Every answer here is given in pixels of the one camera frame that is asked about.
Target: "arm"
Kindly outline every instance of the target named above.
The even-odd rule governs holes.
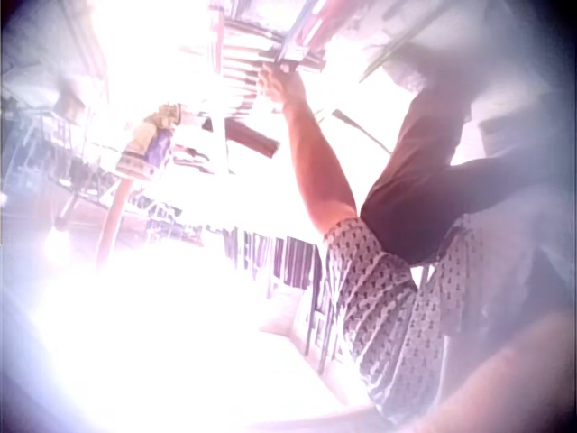
[[[307,104],[298,74],[266,68],[261,85],[263,93],[283,105],[298,190],[315,228],[325,235],[340,221],[357,217],[351,187]]]

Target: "man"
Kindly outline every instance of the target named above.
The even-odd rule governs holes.
[[[421,70],[429,80],[412,102],[360,215],[298,74],[266,66],[260,79],[261,92],[282,105],[288,123],[298,188],[323,237],[343,343],[371,399],[396,424],[423,413],[435,398],[444,336],[448,328],[459,328],[463,315],[466,294],[458,277],[464,259],[445,253],[459,250],[458,228],[466,224],[455,223],[546,175],[543,163],[521,153],[452,167],[483,74],[467,62],[435,64],[418,47],[406,52],[408,58],[426,59]],[[467,242],[474,243],[474,236],[467,241],[465,235]],[[442,284],[417,290],[410,266],[438,258],[447,258],[446,271],[438,272]]]

